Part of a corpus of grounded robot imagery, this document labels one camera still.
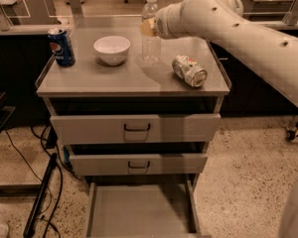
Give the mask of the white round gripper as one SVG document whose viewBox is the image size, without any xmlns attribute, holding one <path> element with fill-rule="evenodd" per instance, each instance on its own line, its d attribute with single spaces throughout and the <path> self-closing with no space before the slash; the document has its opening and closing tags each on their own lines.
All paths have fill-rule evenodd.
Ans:
<svg viewBox="0 0 298 238">
<path fill-rule="evenodd" d="M 164 40 L 190 37 L 185 18 L 188 15 L 188 6 L 183 3 L 171 4 L 160 9 L 155 18 L 144 20 L 139 25 L 143 36 L 155 37 L 158 35 Z"/>
</svg>

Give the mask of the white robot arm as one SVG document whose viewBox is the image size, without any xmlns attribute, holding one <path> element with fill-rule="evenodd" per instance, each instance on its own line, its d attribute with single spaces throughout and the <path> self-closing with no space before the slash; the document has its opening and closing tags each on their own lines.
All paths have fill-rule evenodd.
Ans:
<svg viewBox="0 0 298 238">
<path fill-rule="evenodd" d="M 183 0 L 155 16 L 163 39 L 199 37 L 224 48 L 298 107 L 298 38 L 251 23 L 235 0 Z M 228 118 L 196 193 L 213 238 L 298 238 L 298 139 L 286 118 Z"/>
</svg>

